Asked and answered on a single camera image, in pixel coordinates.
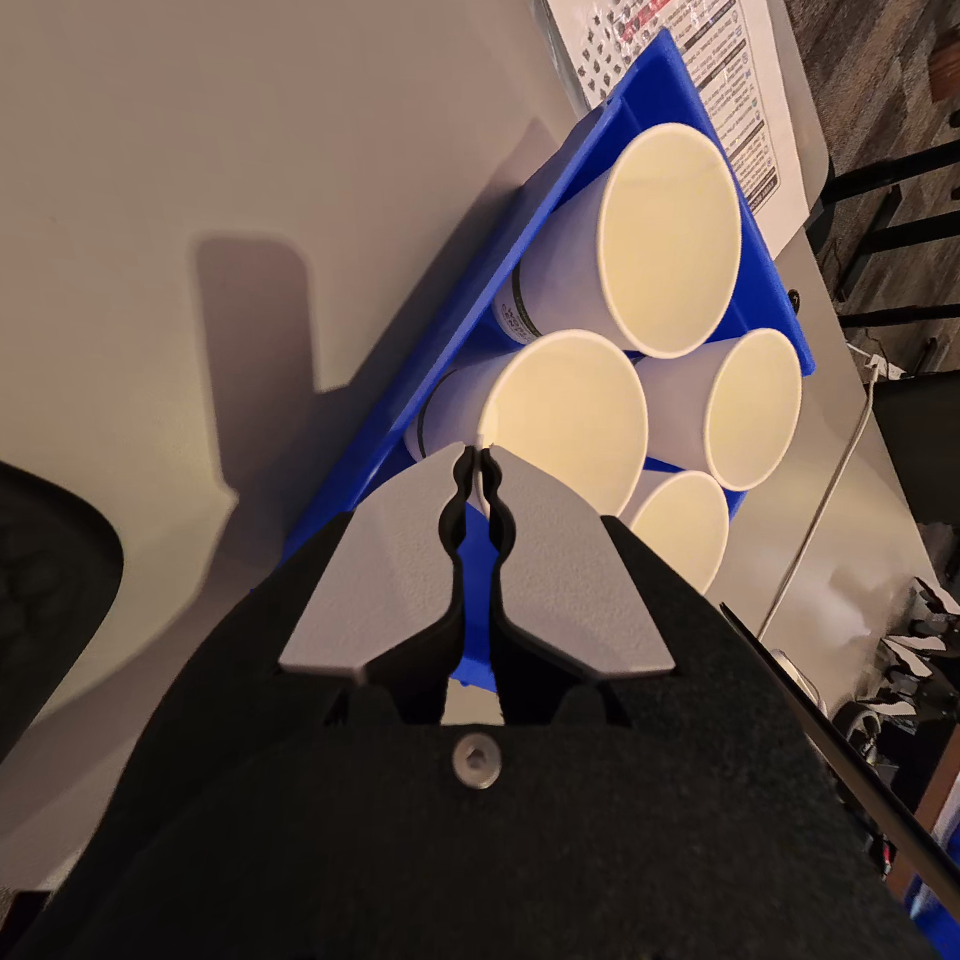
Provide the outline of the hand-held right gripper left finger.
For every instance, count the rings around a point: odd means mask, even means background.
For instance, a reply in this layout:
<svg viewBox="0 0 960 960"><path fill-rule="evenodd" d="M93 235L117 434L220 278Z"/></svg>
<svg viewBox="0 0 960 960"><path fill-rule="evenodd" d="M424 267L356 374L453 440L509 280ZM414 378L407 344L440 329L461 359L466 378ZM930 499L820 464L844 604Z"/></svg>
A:
<svg viewBox="0 0 960 960"><path fill-rule="evenodd" d="M284 673L382 688L405 722L440 722L465 650L459 548L475 460L455 441L352 511L278 658Z"/></svg>

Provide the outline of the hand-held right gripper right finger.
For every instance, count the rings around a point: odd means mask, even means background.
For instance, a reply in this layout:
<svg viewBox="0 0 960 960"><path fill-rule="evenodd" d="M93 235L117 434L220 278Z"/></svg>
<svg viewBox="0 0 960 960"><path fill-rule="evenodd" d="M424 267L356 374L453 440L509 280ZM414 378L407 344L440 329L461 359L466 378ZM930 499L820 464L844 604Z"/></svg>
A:
<svg viewBox="0 0 960 960"><path fill-rule="evenodd" d="M479 454L489 657L506 722L550 722L570 691L669 676L663 589L677 574L613 515L494 445Z"/></svg>

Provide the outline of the white paper cup green stripe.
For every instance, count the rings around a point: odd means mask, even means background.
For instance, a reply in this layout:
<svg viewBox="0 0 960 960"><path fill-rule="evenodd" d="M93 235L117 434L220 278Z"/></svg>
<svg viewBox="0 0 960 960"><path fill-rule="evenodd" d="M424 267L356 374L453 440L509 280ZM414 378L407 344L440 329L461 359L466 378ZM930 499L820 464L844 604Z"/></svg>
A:
<svg viewBox="0 0 960 960"><path fill-rule="evenodd" d="M741 244L722 151L692 126L652 126L547 217L495 294L493 317L522 345L588 330L626 352L676 359L719 326Z"/></svg>
<svg viewBox="0 0 960 960"><path fill-rule="evenodd" d="M730 528L724 490L712 475L643 469L620 520L698 594L707 593Z"/></svg>
<svg viewBox="0 0 960 960"><path fill-rule="evenodd" d="M759 328L633 366L647 403L649 457L710 474L734 493L761 485L784 459L799 419L802 372L782 332Z"/></svg>
<svg viewBox="0 0 960 960"><path fill-rule="evenodd" d="M414 461L460 442L508 450L601 515L618 515L642 473L648 413L627 354L597 333L561 330L448 369L403 436Z"/></svg>

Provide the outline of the blue plastic bin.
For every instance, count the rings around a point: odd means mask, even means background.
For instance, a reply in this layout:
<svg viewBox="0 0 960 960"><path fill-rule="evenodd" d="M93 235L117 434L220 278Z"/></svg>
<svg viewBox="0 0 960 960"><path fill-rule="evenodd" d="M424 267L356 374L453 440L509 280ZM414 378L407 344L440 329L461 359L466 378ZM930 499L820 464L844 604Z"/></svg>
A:
<svg viewBox="0 0 960 960"><path fill-rule="evenodd" d="M668 30L660 30L601 105L579 121L558 150L518 189L480 252L464 268L453 292L410 349L398 373L362 421L342 456L330 468L287 534L281 562L292 557L331 519L349 512L414 459L403 434L424 402L458 361L519 348L499 328L491 304L535 234L561 204L606 172L629 142L654 126L681 123L720 141L681 51ZM798 353L801 375L810 377L815 360L797 312L775 267L742 190L740 267L729 306L710 340L731 339L750 330L779 330ZM490 665L490 586L494 567L489 523L467 508L463 560L464 652L451 675L465 686L496 692Z"/></svg>
<svg viewBox="0 0 960 960"><path fill-rule="evenodd" d="M930 863L919 871L917 890L908 902L911 920L920 926L949 922L958 926L959 825L943 842L942 850L930 854Z"/></svg>

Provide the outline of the black quilted wrist pad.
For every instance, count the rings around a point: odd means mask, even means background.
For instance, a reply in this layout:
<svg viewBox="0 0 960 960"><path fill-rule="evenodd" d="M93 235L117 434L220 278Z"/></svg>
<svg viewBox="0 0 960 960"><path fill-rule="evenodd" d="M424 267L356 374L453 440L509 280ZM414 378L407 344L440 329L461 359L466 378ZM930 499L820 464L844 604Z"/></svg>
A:
<svg viewBox="0 0 960 960"><path fill-rule="evenodd" d="M121 585L114 526L87 500L1 463L1 759L100 628Z"/></svg>

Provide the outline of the idle black hand-held gripper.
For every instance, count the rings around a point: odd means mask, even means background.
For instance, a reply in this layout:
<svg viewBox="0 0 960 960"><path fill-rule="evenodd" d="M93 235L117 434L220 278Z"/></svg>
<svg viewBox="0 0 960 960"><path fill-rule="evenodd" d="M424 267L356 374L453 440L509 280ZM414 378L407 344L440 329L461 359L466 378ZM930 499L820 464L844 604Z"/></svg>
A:
<svg viewBox="0 0 960 960"><path fill-rule="evenodd" d="M879 647L891 658L884 671L887 690L896 702L906 703L907 715L918 723L951 721L958 716L958 690L930 660L931 651L917 651L900 637L884 636Z"/></svg>
<svg viewBox="0 0 960 960"><path fill-rule="evenodd" d="M940 585L915 576L911 584L908 619L926 623L942 633L958 633L959 606Z"/></svg>

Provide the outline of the black high-back chair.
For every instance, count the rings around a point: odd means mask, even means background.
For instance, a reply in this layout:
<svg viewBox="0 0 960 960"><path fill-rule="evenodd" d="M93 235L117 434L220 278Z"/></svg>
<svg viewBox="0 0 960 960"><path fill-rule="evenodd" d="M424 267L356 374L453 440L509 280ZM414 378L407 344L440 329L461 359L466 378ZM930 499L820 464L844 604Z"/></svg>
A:
<svg viewBox="0 0 960 960"><path fill-rule="evenodd" d="M914 520L959 525L959 371L878 383L876 418Z"/></svg>

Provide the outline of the black framed board stand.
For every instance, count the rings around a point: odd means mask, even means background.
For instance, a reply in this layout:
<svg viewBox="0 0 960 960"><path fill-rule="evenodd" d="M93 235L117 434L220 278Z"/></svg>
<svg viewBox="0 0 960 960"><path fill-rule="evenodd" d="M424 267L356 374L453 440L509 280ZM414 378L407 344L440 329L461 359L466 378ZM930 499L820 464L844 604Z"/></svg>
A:
<svg viewBox="0 0 960 960"><path fill-rule="evenodd" d="M839 272L835 286L835 297L839 302L846 303L849 300L875 255L958 237L957 210L910 222L893 223L903 201L902 182L955 166L958 162L958 139L901 157L878 160L845 174L836 174L834 162L828 162L822 191L804 225L807 241L814 254L818 254L829 239L839 203L882 188L887 189L853 254Z"/></svg>

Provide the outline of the printed sheet in plastic sleeve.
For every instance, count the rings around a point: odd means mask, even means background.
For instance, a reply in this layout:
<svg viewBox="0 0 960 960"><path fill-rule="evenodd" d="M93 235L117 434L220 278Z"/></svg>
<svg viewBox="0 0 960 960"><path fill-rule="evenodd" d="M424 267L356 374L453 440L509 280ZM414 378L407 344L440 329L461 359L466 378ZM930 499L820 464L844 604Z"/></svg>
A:
<svg viewBox="0 0 960 960"><path fill-rule="evenodd" d="M678 48L772 258L807 219L773 20L762 1L548 1L574 97L599 106L661 32Z"/></svg>

